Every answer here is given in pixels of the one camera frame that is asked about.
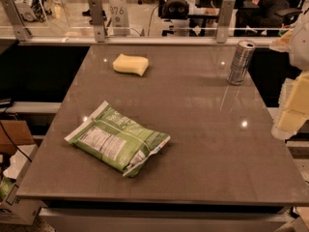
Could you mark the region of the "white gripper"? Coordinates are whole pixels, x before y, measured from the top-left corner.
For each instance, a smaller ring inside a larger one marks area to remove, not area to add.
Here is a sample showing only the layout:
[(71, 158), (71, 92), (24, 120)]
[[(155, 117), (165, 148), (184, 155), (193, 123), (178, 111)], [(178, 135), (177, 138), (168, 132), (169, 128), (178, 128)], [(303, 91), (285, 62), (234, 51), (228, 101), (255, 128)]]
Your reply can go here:
[[(309, 12), (297, 20), (294, 31), (286, 31), (273, 40), (269, 48), (278, 52), (289, 51), (290, 64), (309, 71)], [(295, 80), (286, 78), (278, 102), (271, 133), (277, 139), (289, 139), (309, 119), (309, 72), (302, 72)]]

